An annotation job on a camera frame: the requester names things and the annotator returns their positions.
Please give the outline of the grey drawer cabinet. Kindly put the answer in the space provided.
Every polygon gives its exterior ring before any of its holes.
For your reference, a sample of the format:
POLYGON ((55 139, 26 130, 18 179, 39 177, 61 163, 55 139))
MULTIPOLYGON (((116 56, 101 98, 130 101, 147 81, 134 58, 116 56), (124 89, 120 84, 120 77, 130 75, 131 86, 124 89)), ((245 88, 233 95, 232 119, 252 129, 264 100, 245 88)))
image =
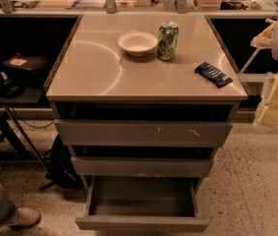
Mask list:
MULTIPOLYGON (((206 16, 121 13, 83 15, 46 96, 56 120, 76 104, 230 104, 232 123, 248 94, 206 16), (119 47, 118 38, 129 31, 149 32, 157 37, 158 45, 159 28, 165 22, 179 28, 172 60, 160 60, 157 46, 141 57, 119 47), (218 88, 195 72, 203 62, 220 69, 233 82, 218 88)), ((72 158, 85 147, 108 147, 64 145, 72 158)))

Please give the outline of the top grey drawer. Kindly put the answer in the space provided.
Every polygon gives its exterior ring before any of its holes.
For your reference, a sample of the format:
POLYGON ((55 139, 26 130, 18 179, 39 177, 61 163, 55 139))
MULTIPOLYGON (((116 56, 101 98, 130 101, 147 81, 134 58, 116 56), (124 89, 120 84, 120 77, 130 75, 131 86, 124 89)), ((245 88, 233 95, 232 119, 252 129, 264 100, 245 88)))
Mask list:
POLYGON ((218 147, 231 112, 230 104, 76 104, 56 127, 71 146, 218 147))

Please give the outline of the grey drawer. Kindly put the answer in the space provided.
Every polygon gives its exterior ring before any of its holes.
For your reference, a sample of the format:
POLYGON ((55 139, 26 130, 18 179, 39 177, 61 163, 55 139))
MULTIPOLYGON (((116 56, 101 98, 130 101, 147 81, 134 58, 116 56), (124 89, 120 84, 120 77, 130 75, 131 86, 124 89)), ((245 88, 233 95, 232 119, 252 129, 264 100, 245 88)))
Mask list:
POLYGON ((85 147, 72 158, 81 175, 202 177, 212 165, 211 148, 85 147))
POLYGON ((71 146, 218 147, 231 112, 230 104, 76 104, 56 127, 71 146))

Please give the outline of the middle grey drawer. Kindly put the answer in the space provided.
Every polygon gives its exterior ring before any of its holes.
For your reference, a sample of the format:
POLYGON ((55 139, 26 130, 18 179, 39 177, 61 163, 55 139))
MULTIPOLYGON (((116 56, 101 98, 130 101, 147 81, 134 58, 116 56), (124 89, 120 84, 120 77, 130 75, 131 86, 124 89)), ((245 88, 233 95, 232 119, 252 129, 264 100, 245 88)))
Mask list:
POLYGON ((72 158, 81 175, 202 177, 212 165, 211 148, 85 147, 72 158))

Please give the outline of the open bottom drawer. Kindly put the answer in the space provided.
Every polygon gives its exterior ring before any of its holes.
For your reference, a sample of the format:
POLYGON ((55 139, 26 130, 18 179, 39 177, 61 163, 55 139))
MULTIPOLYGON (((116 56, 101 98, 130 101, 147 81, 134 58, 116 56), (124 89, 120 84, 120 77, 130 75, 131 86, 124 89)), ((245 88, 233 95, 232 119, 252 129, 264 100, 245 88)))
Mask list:
POLYGON ((194 182, 188 178, 94 176, 81 230, 202 232, 194 182))

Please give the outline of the white paper bowl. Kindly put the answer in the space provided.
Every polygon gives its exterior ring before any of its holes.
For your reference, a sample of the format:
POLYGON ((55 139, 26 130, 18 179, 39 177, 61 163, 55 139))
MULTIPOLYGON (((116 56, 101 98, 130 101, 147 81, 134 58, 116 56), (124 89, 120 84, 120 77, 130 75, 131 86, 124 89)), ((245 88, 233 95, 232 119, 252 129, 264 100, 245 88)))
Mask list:
POLYGON ((118 45, 129 55, 144 56, 157 46, 157 37, 145 31, 129 31, 118 38, 118 45))

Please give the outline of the green soda can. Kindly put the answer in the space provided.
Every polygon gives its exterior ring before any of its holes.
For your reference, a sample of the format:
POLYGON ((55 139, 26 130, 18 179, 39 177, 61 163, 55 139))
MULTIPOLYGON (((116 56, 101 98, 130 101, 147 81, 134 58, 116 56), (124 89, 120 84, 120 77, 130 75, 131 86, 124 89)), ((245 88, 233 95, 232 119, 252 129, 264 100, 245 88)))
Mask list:
POLYGON ((165 22, 159 28, 157 57, 170 61, 176 53, 179 28, 174 22, 165 22))

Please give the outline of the dark blue snack packet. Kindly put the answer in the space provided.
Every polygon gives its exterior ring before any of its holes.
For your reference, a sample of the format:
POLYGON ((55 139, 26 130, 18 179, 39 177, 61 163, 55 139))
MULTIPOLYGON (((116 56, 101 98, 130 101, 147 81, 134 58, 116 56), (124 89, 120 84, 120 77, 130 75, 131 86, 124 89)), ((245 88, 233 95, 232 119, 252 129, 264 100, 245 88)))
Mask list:
POLYGON ((233 80, 224 74, 220 69, 207 62, 203 62, 198 65, 195 68, 195 72, 204 77, 209 82, 213 83, 219 89, 224 88, 233 82, 233 80))

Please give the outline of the black backpack on floor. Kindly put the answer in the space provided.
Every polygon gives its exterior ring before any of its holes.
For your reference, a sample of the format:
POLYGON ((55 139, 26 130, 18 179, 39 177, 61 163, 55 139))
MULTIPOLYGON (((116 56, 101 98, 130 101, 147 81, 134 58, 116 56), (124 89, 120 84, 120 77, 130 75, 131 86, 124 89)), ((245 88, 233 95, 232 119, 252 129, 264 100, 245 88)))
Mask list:
POLYGON ((60 136, 57 136, 50 151, 49 170, 46 178, 60 188, 80 190, 83 187, 83 181, 77 174, 71 157, 69 149, 63 145, 60 136))

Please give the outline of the black bag with label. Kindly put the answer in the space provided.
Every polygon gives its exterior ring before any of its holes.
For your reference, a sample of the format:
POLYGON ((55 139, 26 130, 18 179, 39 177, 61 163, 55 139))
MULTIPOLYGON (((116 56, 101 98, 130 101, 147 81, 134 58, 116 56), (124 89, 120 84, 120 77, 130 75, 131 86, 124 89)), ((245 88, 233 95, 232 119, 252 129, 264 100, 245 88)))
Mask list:
POLYGON ((15 55, 2 63, 4 72, 10 78, 44 78, 52 65, 46 56, 15 55))

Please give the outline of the black headphones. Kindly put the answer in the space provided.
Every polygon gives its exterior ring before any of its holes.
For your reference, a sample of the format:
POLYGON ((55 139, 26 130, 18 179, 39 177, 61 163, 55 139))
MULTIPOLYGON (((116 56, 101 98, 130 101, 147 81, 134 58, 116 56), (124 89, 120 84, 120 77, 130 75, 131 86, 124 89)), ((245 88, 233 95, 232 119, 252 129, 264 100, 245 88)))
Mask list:
POLYGON ((14 98, 20 96, 25 87, 19 81, 5 79, 0 74, 0 96, 4 98, 14 98))

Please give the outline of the tan work boot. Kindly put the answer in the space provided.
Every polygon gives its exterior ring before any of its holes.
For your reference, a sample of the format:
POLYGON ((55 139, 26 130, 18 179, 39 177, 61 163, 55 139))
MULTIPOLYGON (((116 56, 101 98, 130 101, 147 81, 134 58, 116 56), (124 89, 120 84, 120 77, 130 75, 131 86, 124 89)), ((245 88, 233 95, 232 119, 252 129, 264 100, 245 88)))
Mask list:
POLYGON ((6 221, 0 221, 0 227, 31 227, 40 220, 40 213, 30 207, 19 207, 6 221))

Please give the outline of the white-handled stick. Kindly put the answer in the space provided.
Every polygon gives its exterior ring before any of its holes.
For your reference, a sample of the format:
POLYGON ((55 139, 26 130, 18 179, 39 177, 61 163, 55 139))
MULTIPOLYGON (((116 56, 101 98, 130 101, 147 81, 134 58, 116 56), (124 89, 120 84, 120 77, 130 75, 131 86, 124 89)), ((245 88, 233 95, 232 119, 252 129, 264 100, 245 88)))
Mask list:
POLYGON ((276 21, 271 19, 266 19, 265 21, 268 23, 268 27, 251 40, 250 45, 255 48, 255 51, 241 69, 241 74, 247 69, 260 50, 270 49, 272 47, 272 36, 276 21))

